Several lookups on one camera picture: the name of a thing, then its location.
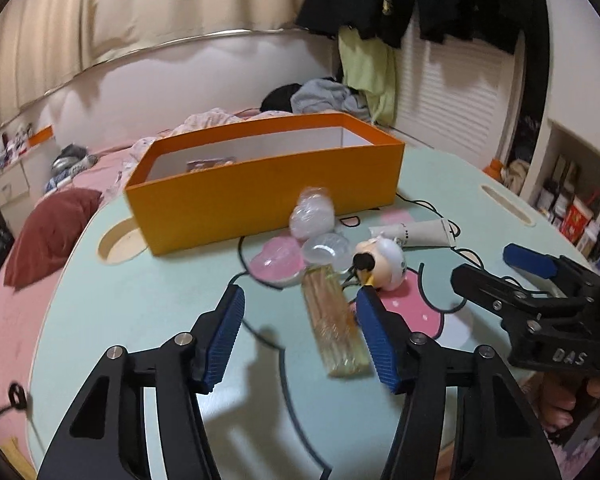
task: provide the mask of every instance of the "white wall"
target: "white wall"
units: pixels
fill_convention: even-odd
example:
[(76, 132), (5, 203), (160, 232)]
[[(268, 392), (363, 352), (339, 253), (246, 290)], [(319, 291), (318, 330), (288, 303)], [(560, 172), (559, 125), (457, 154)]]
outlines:
[(211, 108), (260, 107), (284, 84), (331, 75), (333, 42), (303, 31), (216, 36), (95, 66), (7, 126), (53, 125), (60, 146), (139, 139)]
[(546, 0), (551, 63), (544, 117), (520, 196), (533, 203), (551, 173), (561, 130), (600, 154), (600, 17), (588, 0)]

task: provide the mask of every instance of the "pile of clothes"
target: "pile of clothes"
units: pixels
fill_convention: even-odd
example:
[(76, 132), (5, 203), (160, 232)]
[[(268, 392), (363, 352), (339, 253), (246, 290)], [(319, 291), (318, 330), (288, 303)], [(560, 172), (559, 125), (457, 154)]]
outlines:
[(59, 189), (63, 182), (71, 182), (77, 174), (95, 166), (97, 161), (98, 156), (90, 155), (85, 147), (69, 144), (51, 164), (51, 179), (46, 183), (45, 194)]
[(371, 122), (366, 98), (331, 77), (311, 79), (303, 85), (292, 83), (276, 88), (260, 106), (261, 112), (278, 110), (293, 114), (316, 114), (334, 110)]

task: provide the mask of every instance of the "blue gripper pad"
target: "blue gripper pad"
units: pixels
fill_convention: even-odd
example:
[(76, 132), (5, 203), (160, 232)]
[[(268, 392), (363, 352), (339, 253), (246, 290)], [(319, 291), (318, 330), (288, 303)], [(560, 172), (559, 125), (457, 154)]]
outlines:
[(554, 278), (558, 271), (551, 257), (516, 244), (504, 248), (502, 259), (509, 267), (526, 270), (546, 280)]
[(356, 296), (356, 317), (365, 336), (371, 358), (374, 360), (380, 382), (395, 393), (400, 383), (396, 370), (395, 350), (378, 319), (372, 300), (362, 288)]
[(236, 286), (228, 297), (225, 293), (216, 310), (220, 308), (224, 308), (224, 314), (206, 351), (206, 371), (202, 378), (210, 391), (222, 381), (231, 351), (234, 349), (235, 338), (244, 317), (244, 291)]

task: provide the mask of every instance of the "white drawer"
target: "white drawer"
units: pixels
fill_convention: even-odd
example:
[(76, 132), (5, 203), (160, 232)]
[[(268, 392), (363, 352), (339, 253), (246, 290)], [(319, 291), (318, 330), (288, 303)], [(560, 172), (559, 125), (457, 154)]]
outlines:
[(4, 221), (7, 222), (9, 231), (14, 237), (17, 237), (22, 231), (25, 220), (33, 211), (34, 201), (29, 195), (24, 195), (17, 200), (12, 200), (6, 206), (0, 209)]
[(0, 175), (0, 207), (27, 192), (29, 183), (19, 162)]

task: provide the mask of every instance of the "red pillow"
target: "red pillow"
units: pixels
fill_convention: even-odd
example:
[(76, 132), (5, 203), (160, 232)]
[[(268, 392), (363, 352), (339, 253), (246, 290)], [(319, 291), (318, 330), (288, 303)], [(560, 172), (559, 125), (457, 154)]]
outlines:
[(99, 191), (56, 192), (36, 206), (18, 236), (4, 271), (4, 284), (23, 288), (62, 269), (100, 204)]

